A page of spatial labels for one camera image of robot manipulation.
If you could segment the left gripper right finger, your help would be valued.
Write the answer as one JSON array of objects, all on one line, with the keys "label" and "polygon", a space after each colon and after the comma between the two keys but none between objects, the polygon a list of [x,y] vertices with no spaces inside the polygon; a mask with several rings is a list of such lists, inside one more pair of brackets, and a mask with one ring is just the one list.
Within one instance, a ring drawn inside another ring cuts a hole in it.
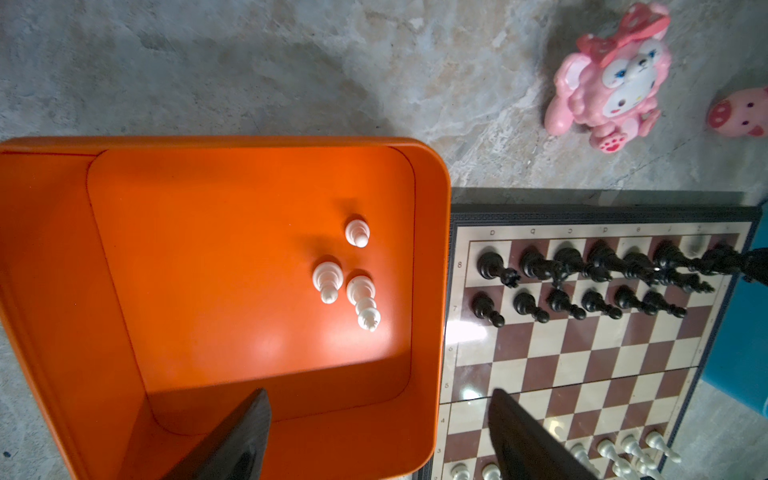
[{"label": "left gripper right finger", "polygon": [[488,426],[502,479],[596,479],[503,389],[490,397]]}]

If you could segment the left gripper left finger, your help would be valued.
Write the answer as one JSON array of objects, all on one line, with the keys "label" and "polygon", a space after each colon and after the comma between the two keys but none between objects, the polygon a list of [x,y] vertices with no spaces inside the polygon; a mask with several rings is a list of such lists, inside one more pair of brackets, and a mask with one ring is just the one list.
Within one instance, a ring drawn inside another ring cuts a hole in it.
[{"label": "left gripper left finger", "polygon": [[267,391],[257,389],[163,479],[259,479],[271,423]]}]

